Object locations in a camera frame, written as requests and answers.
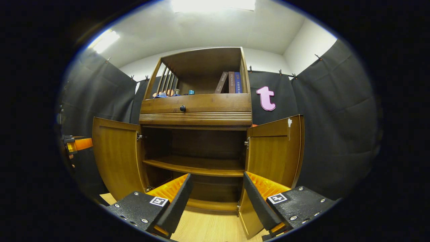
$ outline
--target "wooden cabinet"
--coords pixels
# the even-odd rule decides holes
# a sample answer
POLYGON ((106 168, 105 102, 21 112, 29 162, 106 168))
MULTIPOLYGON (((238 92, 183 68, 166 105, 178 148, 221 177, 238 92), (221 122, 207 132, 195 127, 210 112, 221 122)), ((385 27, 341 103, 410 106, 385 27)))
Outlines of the wooden cabinet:
POLYGON ((162 57, 142 102, 140 125, 94 118, 96 163, 116 200, 191 173, 194 189, 188 206, 236 211, 248 238, 261 231, 263 226, 243 188, 243 172, 293 188, 303 158, 304 120, 297 115, 251 127, 244 67, 241 47, 162 57), (179 87, 190 87, 196 94, 151 98, 161 63, 178 77, 179 87), (223 71, 240 71, 246 92, 213 94, 223 71))

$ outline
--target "wooden shelf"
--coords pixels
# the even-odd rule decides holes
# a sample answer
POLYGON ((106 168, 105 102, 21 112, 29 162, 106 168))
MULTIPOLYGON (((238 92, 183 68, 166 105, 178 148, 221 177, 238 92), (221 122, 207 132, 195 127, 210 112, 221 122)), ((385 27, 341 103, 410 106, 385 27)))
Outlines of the wooden shelf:
POLYGON ((214 177, 243 177, 244 165, 239 160, 209 159, 169 155, 144 160, 145 164, 159 168, 214 177))
POLYGON ((188 199, 187 206, 217 211, 236 211, 237 202, 212 202, 197 199, 188 199))

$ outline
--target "blue book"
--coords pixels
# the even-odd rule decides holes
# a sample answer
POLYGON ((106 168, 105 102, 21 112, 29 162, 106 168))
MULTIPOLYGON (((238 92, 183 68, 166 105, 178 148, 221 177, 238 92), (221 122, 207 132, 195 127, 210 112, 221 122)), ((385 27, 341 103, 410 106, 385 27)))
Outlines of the blue book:
POLYGON ((236 86, 236 93, 243 93, 242 89, 242 78, 240 78, 240 72, 234 73, 234 79, 235 79, 235 86, 236 86))

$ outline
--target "white wall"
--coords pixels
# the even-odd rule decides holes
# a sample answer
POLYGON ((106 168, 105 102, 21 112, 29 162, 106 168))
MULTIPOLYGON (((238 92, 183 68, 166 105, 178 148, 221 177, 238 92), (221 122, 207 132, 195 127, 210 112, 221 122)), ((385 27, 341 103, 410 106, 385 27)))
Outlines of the white wall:
MULTIPOLYGON (((145 76, 151 78, 152 73, 154 72, 155 66, 157 65, 160 57, 172 55, 187 50, 196 50, 202 48, 203 47, 187 48, 156 54, 127 64, 121 67, 120 70, 128 76, 134 75, 133 79, 136 81, 140 81, 145 79, 145 76)), ((282 70, 282 73, 291 73, 291 70, 287 65, 287 61, 282 55, 248 48, 243 48, 243 52, 245 54, 245 60, 248 70, 249 66, 252 66, 253 71, 268 71, 278 73, 279 70, 282 70)), ((163 70, 164 64, 161 64, 160 69, 157 73, 158 77, 163 74, 163 70)))
POLYGON ((336 40, 327 30, 305 19, 283 56, 292 73, 298 75, 318 59, 315 55, 322 56, 336 40))

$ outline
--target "drawer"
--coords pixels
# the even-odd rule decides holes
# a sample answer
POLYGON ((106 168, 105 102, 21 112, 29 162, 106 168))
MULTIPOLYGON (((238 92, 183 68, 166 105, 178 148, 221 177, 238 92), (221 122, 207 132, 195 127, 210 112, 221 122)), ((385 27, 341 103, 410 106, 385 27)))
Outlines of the drawer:
POLYGON ((139 123, 251 126, 251 95, 219 93, 148 99, 142 102, 139 123))

